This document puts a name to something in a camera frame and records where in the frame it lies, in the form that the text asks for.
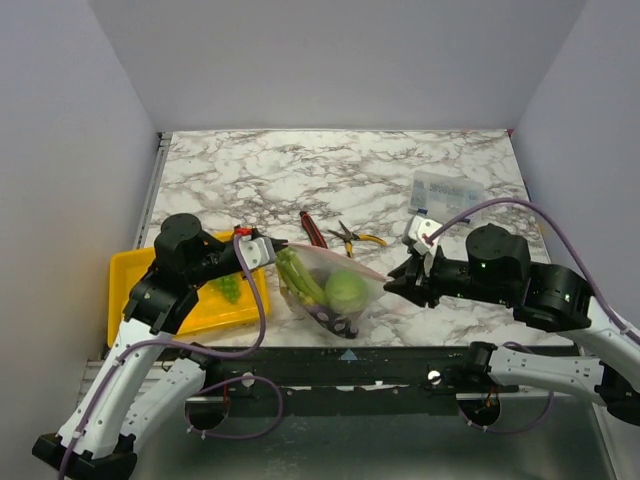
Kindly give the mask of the clear zip top bag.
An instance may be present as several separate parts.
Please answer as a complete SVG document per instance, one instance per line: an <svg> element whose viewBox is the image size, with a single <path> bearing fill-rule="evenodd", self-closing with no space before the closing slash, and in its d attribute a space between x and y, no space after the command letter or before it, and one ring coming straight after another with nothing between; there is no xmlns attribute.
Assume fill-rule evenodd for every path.
<svg viewBox="0 0 640 480"><path fill-rule="evenodd" d="M360 318L384 295L387 278L321 247L290 243L276 254L279 291L292 312L355 339Z"/></svg>

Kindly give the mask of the green toy celery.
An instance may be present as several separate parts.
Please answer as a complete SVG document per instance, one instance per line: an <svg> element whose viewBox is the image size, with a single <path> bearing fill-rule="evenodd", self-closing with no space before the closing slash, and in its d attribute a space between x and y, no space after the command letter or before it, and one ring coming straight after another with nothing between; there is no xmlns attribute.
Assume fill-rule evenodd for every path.
<svg viewBox="0 0 640 480"><path fill-rule="evenodd" d="M328 304L325 291L290 247L276 255L276 267L280 278L303 303L319 306Z"/></svg>

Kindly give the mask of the purple toy eggplant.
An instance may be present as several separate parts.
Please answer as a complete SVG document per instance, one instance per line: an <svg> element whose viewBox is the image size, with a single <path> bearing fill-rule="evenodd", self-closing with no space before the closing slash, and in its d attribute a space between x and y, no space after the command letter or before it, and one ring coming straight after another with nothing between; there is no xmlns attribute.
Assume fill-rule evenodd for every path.
<svg viewBox="0 0 640 480"><path fill-rule="evenodd" d="M321 327L337 337L355 339L358 336L359 329L349 316L320 305L308 306L306 311Z"/></svg>

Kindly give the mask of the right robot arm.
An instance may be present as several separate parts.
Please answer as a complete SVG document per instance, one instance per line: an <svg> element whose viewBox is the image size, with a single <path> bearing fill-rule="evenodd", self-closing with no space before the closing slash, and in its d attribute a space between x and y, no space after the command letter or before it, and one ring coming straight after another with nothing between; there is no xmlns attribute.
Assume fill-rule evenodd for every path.
<svg viewBox="0 0 640 480"><path fill-rule="evenodd" d="M573 270L532 261L525 238L488 224L466 238L467 258L449 259L424 238L407 239L410 256L384 286L419 306L452 297L502 306L529 328L557 334L587 350L576 357L541 356L473 342L441 384L457 392L530 386L569 394L639 423L639 331L615 324L596 291Z"/></svg>

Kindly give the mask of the green toy cabbage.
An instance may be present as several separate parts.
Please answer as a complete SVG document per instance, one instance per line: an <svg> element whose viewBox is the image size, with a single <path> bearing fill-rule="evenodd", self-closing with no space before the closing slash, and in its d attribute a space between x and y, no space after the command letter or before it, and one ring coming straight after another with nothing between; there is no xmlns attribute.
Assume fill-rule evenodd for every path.
<svg viewBox="0 0 640 480"><path fill-rule="evenodd" d="M352 314L363 310L369 299L369 288L365 280L349 270L333 272L325 284L324 291L329 307L338 314Z"/></svg>

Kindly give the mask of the green toy grapes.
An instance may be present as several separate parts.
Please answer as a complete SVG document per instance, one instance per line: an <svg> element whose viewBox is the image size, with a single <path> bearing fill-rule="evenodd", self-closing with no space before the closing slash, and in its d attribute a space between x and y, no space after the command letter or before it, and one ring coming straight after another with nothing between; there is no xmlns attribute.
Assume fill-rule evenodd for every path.
<svg viewBox="0 0 640 480"><path fill-rule="evenodd" d="M231 274L214 279L212 284L227 302L235 304L241 295L240 280L241 277L238 274Z"/></svg>

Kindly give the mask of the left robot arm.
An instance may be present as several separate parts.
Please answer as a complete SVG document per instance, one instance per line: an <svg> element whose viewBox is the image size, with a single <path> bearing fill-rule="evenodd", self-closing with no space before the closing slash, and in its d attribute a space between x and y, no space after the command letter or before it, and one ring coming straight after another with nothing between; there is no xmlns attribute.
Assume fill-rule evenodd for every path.
<svg viewBox="0 0 640 480"><path fill-rule="evenodd" d="M193 394L214 393L222 380L215 357L175 341L207 282L272 264L286 241L239 227L223 242L189 213L164 220L155 258L134 285L116 339L81 403L55 433L40 436L33 455L61 479L127 479L139 451Z"/></svg>

